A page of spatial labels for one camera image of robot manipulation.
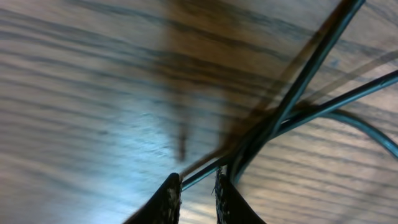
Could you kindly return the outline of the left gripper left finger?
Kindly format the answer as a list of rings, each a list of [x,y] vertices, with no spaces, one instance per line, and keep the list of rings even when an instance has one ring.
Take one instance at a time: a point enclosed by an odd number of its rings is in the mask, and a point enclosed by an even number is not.
[[[155,194],[123,224],[177,224],[181,206],[180,176],[171,173]]]

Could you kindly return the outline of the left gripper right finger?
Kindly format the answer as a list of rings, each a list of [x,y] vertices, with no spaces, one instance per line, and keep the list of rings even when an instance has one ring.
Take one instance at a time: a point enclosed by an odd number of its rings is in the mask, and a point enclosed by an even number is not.
[[[217,224],[266,224],[229,181],[222,169],[216,171]]]

